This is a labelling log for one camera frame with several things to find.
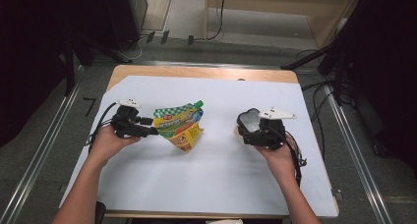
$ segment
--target forearm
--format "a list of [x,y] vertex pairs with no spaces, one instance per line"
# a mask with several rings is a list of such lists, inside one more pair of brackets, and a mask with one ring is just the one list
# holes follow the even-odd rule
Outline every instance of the forearm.
[[298,187],[295,178],[280,180],[278,183],[284,194],[292,223],[320,223]]
[[94,223],[101,166],[86,160],[53,223]]

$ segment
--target metal rail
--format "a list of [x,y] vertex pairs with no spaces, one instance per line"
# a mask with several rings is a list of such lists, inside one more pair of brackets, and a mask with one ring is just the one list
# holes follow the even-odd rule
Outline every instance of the metal rail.
[[[326,86],[325,92],[326,94],[330,94],[332,89],[329,86]],[[365,193],[372,209],[374,210],[378,223],[392,223],[384,199],[372,177],[368,165],[362,155],[361,149],[353,136],[352,130],[350,129],[349,123],[347,122],[346,116],[343,112],[343,108],[337,105],[332,95],[329,97],[329,103],[346,141],[350,156],[352,157],[353,163],[356,167],[362,185],[364,186]]]
[[48,130],[45,133],[45,136],[42,139],[33,159],[30,162],[30,165],[25,172],[25,175],[18,183],[13,195],[4,211],[0,223],[1,224],[12,224],[15,223],[20,211],[22,210],[23,205],[25,204],[31,188],[36,181],[37,176],[40,173],[40,170],[48,156],[50,149],[52,148],[53,143],[68,115],[68,112],[71,109],[71,106],[77,96],[77,93],[80,88],[80,83],[84,78],[85,70],[82,66],[78,70],[80,78],[78,79],[74,89],[71,93],[64,97],[55,117],[52,120],[52,123],[49,125]]

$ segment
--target table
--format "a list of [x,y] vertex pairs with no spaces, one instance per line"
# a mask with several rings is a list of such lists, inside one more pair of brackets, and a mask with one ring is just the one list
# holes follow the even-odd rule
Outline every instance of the table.
[[[328,44],[340,21],[347,18],[357,0],[225,0],[224,9],[306,16],[319,48]],[[209,8],[221,8],[221,0],[206,0],[205,38],[208,37]]]
[[[251,90],[260,95],[253,95]],[[184,99],[192,102],[197,96],[197,100],[205,103],[201,121],[205,131],[189,153],[161,137],[147,137],[110,159],[101,173],[98,192],[98,200],[107,206],[106,216],[288,216],[282,193],[265,160],[251,146],[240,144],[232,132],[240,112],[250,107],[271,107],[270,104],[277,101],[274,97],[259,100],[265,102],[242,101],[242,91],[251,93],[252,99],[264,98],[273,92],[284,100],[273,106],[297,114],[297,119],[285,121],[284,125],[308,158],[309,165],[302,168],[301,189],[319,216],[337,216],[337,204],[331,195],[326,168],[293,72],[178,66],[118,66],[114,70],[91,130],[115,97],[135,95],[143,100],[140,110],[143,117],[150,116],[161,105],[180,106]],[[185,92],[192,97],[181,98]],[[109,111],[106,118],[115,110]],[[64,198],[87,151],[86,147],[80,155]]]

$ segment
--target black stand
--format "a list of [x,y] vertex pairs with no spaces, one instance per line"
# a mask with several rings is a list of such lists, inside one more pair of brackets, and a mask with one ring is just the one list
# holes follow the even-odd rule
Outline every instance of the black stand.
[[290,65],[281,66],[282,70],[295,70],[323,55],[325,58],[321,62],[318,67],[319,74],[321,75],[328,75],[333,68],[336,68],[335,71],[335,80],[334,80],[334,92],[333,97],[336,100],[337,104],[341,105],[340,100],[340,90],[341,84],[343,80],[343,74],[346,67],[349,64],[349,54],[350,52],[354,51],[354,48],[351,46],[355,46],[355,44],[359,41],[358,38],[354,38],[357,36],[354,33],[354,28],[359,26],[358,20],[361,18],[362,13],[368,6],[370,0],[359,0],[355,10],[352,12],[352,15],[347,20],[344,27],[340,30],[340,32],[335,37],[334,41],[324,47],[321,50],[318,50],[299,61],[292,63]]
[[123,58],[110,49],[100,45],[90,37],[74,31],[70,22],[65,19],[64,12],[56,4],[53,4],[52,9],[55,12],[51,12],[55,20],[64,30],[64,54],[65,54],[65,73],[67,79],[67,86],[65,95],[68,96],[71,90],[75,86],[75,73],[74,73],[74,53],[77,55],[82,65],[91,66],[93,57],[89,52],[88,46],[92,46],[103,54],[109,56],[113,60],[119,63],[128,63]]

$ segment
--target snack bag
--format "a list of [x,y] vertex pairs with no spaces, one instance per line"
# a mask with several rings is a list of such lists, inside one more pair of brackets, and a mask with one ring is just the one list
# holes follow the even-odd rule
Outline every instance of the snack bag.
[[199,127],[203,116],[202,101],[175,108],[156,109],[153,123],[159,134],[181,150],[188,152],[195,145],[203,129]]

